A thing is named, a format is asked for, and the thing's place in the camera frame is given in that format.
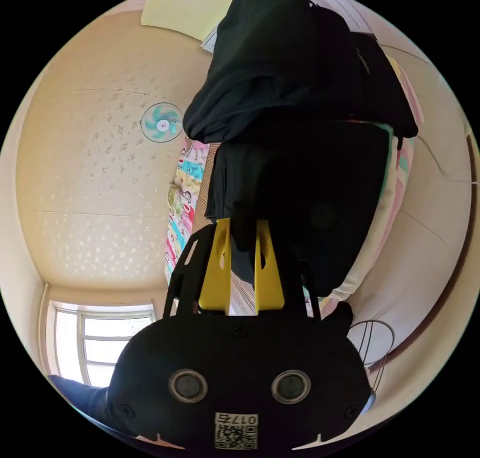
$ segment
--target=yellow mount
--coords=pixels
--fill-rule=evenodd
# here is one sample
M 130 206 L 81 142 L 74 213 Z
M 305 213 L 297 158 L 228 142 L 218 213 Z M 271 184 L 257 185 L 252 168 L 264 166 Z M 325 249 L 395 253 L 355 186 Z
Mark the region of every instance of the yellow mount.
M 230 219 L 222 218 L 216 224 L 198 300 L 202 310 L 223 311 L 226 315 L 229 314 L 231 271 Z M 260 311 L 281 310 L 284 307 L 285 298 L 267 220 L 259 220 L 256 224 L 254 283 L 257 314 Z

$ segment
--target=beige wall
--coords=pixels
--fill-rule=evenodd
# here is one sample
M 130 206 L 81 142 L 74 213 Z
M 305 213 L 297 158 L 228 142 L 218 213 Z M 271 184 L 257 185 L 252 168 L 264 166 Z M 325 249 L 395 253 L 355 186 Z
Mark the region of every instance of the beige wall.
M 104 15 L 72 38 L 25 118 L 18 209 L 33 262 L 51 284 L 164 284 L 167 191 L 185 136 L 154 143 L 139 121 L 159 102 L 185 112 L 212 56 L 198 40 L 142 26 L 140 15 Z
M 139 289 L 83 289 L 50 285 L 48 301 L 90 306 L 128 306 L 152 303 L 157 320 L 162 318 L 167 298 L 167 285 Z
M 15 331 L 37 366 L 40 365 L 37 321 L 43 282 L 20 226 L 15 172 L 22 124 L 41 75 L 20 104 L 0 153 L 0 290 Z

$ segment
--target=label sticker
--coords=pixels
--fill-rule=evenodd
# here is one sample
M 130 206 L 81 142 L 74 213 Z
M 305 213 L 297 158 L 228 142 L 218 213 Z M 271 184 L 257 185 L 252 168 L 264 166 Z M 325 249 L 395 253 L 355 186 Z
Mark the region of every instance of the label sticker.
M 259 416 L 215 413 L 215 448 L 256 450 Z

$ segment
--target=wire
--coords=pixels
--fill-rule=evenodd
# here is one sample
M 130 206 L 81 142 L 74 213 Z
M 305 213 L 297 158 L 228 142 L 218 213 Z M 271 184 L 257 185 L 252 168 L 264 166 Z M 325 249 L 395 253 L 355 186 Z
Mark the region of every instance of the wire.
M 469 180 L 454 180 L 453 178 L 450 178 L 447 173 L 445 172 L 445 170 L 442 168 L 442 166 L 439 164 L 439 161 L 437 160 L 437 157 L 435 157 L 435 154 L 433 153 L 432 149 L 430 148 L 430 145 L 425 141 L 424 138 L 420 137 L 420 135 L 417 135 L 416 136 L 424 145 L 425 147 L 427 147 L 426 149 L 428 150 L 428 152 L 430 153 L 431 157 L 433 158 L 433 160 L 435 161 L 435 164 L 437 166 L 437 168 L 439 169 L 440 173 L 442 174 L 442 176 L 444 178 L 446 178 L 448 181 L 450 182 L 456 182 L 456 183 L 469 183 L 470 185 L 478 185 L 479 183 L 478 182 L 472 182 L 472 181 L 469 181 Z
M 390 347 L 389 347 L 388 351 L 384 354 L 384 356 L 382 358 L 380 358 L 380 360 L 375 360 L 374 362 L 366 363 L 367 354 L 369 352 L 370 342 L 371 342 L 371 339 L 372 339 L 372 331 L 373 331 L 373 328 L 374 328 L 374 323 L 379 323 L 380 325 L 383 325 L 384 327 L 388 328 L 388 331 L 390 331 L 390 335 L 391 335 L 391 343 L 390 343 Z M 381 365 L 380 365 L 380 367 L 377 371 L 375 380 L 374 380 L 372 388 L 371 388 L 374 393 L 377 393 L 377 390 L 379 389 L 379 386 L 380 386 L 380 382 L 382 381 L 382 377 L 384 375 L 385 365 L 387 364 L 387 356 L 392 351 L 392 349 L 394 347 L 395 333 L 393 331 L 393 328 L 390 325 L 388 325 L 387 323 L 382 322 L 380 320 L 363 320 L 361 322 L 357 322 L 354 325 L 352 325 L 350 327 L 350 330 L 352 330 L 353 328 L 357 327 L 358 325 L 362 325 L 362 324 L 365 324 L 365 329 L 363 330 L 363 336 L 362 336 L 362 339 L 361 339 L 360 347 L 358 349 L 358 353 L 360 354 L 360 357 L 362 356 L 362 347 L 363 347 L 363 344 L 364 344 L 364 341 L 365 341 L 365 336 L 367 334 L 367 327 L 370 324 L 370 334 L 369 334 L 369 337 L 368 337 L 368 342 L 367 342 L 367 346 L 366 346 L 365 355 L 364 355 L 363 360 L 362 360 L 363 365 L 365 367 L 369 367 L 369 366 L 373 365 L 374 363 L 378 363 L 379 361 L 381 362 Z
M 412 52 L 407 52 L 406 50 L 402 50 L 401 48 L 397 48 L 397 47 L 392 47 L 391 45 L 385 45 L 384 43 L 379 43 L 380 47 L 386 47 L 386 48 L 393 48 L 394 50 L 398 50 L 399 52 L 403 52 L 403 53 L 406 53 L 408 55 L 411 55 L 412 57 L 415 57 L 415 58 L 418 58 L 419 60 L 421 60 L 422 62 L 425 62 L 427 63 L 428 65 L 431 65 L 432 63 L 425 60 L 424 58 L 421 58 L 419 57 L 418 55 L 415 55 L 414 53 Z

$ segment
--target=fan blade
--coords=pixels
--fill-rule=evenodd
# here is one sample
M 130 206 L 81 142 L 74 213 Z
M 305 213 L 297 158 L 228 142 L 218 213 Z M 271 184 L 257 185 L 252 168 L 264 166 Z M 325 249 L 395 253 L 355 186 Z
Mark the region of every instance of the fan blade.
M 148 130 L 157 130 L 157 124 L 153 122 L 149 122 L 148 120 L 145 122 L 145 128 Z
M 172 120 L 177 121 L 179 114 L 173 110 L 170 110 L 163 114 L 163 117 L 166 118 L 169 122 Z
M 160 107 L 155 108 L 153 110 L 152 117 L 155 120 L 155 122 L 160 121 L 163 118 L 162 109 Z

